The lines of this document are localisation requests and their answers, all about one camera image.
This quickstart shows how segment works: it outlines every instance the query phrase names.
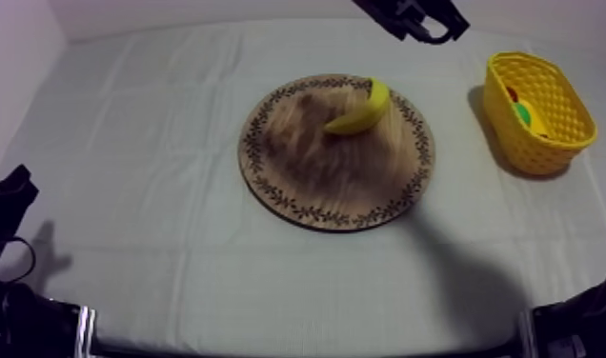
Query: yellow basket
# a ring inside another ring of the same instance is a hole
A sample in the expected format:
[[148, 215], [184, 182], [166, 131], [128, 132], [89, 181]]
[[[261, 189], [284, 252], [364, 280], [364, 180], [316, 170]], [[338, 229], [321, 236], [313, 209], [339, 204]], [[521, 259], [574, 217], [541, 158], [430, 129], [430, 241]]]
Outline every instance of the yellow basket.
[[[536, 134], [518, 116], [506, 87], [540, 114], [547, 137]], [[510, 163], [534, 175], [565, 168], [596, 139], [596, 124], [561, 70], [521, 52], [490, 57], [483, 106]]]

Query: decorative border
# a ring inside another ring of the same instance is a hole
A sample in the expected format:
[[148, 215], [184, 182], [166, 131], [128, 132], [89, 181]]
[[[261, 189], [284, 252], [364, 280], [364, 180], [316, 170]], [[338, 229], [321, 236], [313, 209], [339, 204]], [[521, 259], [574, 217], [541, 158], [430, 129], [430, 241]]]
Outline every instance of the decorative border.
[[273, 208], [287, 209], [298, 220], [312, 218], [315, 222], [331, 222], [338, 229], [347, 227], [349, 224], [355, 225], [357, 229], [364, 229], [370, 225], [382, 224], [386, 220], [391, 220], [400, 214], [401, 211], [412, 206], [417, 199], [416, 196], [422, 192], [423, 181], [430, 177], [430, 169], [422, 168], [432, 164], [433, 159], [430, 151], [430, 136], [424, 128], [423, 120], [421, 120], [412, 110], [409, 101], [395, 92], [392, 91], [392, 101], [400, 110], [404, 120], [414, 127], [413, 135], [416, 138], [414, 146], [418, 151], [418, 160], [422, 166], [414, 174], [410, 183], [401, 191], [398, 200], [391, 199], [384, 208], [376, 207], [367, 214], [350, 215], [338, 211], [324, 211], [321, 208], [298, 205], [296, 199], [283, 195], [282, 189], [270, 184], [267, 178], [260, 175], [261, 172], [263, 172], [264, 167], [261, 158], [261, 138], [263, 136], [264, 126], [268, 122], [268, 119], [274, 110], [274, 106], [283, 98], [290, 98], [303, 90], [340, 88], [345, 86], [350, 86], [355, 90], [366, 90], [368, 93], [372, 91], [371, 81], [367, 79], [357, 80], [347, 76], [325, 80], [301, 80], [300, 82], [294, 82], [293, 84], [275, 90], [268, 100], [261, 105], [257, 114], [251, 120], [250, 128], [242, 140], [242, 145], [244, 146], [245, 154], [250, 160], [249, 169], [254, 175], [252, 183], [258, 190], [267, 195], [267, 198], [272, 201]]

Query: wooden cutting board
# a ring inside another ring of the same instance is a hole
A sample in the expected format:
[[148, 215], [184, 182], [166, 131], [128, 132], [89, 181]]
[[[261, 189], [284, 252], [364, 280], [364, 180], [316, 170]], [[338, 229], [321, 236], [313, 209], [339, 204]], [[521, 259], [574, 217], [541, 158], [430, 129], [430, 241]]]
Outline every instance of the wooden cutting board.
[[318, 75], [268, 94], [241, 132], [238, 161], [256, 198], [309, 229], [355, 231], [389, 222], [428, 186], [434, 139], [419, 111], [391, 90], [381, 121], [354, 136], [323, 125], [363, 104], [367, 78]]

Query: yellow banana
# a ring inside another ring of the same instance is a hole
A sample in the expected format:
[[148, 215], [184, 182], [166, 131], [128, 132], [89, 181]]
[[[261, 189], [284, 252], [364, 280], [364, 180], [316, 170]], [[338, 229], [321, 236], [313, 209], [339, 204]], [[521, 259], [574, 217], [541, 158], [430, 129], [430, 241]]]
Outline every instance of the yellow banana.
[[323, 130], [338, 135], [352, 135], [370, 129], [381, 120], [390, 103], [390, 90], [385, 84], [370, 78], [372, 92], [368, 101], [350, 113], [328, 122]]

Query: white wall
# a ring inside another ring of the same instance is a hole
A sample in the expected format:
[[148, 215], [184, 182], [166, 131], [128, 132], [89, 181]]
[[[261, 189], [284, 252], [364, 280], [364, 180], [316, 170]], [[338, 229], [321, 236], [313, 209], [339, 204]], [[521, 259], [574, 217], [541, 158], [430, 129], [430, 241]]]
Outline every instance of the white wall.
[[47, 0], [0, 0], [0, 162], [65, 46]]
[[[364, 17], [351, 0], [51, 0], [71, 39], [219, 21]], [[473, 27], [606, 51], [606, 0], [454, 0]]]

